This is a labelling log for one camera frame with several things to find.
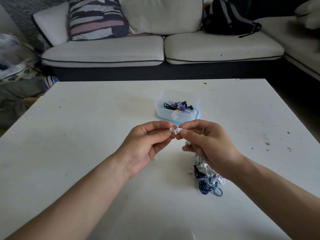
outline clear plastic box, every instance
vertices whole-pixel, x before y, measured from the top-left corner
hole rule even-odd
[[[178,112],[164,107],[164,103],[172,104],[183,101],[186,101],[188,106],[192,105],[194,109]],[[160,93],[154,105],[159,119],[170,121],[175,125],[181,125],[184,122],[196,120],[199,117],[200,98],[191,93],[165,90]]]

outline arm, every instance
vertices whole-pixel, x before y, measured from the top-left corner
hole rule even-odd
[[[179,128],[176,138],[191,143],[184,151],[204,153],[212,169],[237,185],[290,238],[319,238],[319,198],[243,156],[218,124],[195,120]]]
[[[170,127],[154,121],[133,128],[114,154],[7,240],[86,239],[124,184],[175,137]]]

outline wallpaper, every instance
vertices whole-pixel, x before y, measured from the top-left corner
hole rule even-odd
[[[66,0],[0,0],[18,28],[32,45],[39,44],[37,28],[31,21],[31,15],[40,10],[56,6]]]

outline tabletop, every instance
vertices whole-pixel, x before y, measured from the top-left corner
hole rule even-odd
[[[113,153],[131,128],[158,120],[154,102],[168,89],[199,95],[199,118],[320,197],[320,145],[266,80],[59,82],[0,138],[0,239]],[[221,198],[202,195],[184,143],[173,140],[127,182],[92,239],[288,239],[232,182]]]

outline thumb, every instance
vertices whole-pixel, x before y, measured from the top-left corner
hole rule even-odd
[[[205,136],[199,135],[193,131],[183,129],[180,131],[180,135],[183,139],[186,139],[188,142],[199,145],[202,147],[204,143]]]
[[[160,143],[160,142],[164,142],[165,140],[167,140],[169,137],[171,136],[171,131],[166,129],[164,131],[158,132],[154,135],[147,135],[147,141],[150,145],[156,144],[156,143]]]

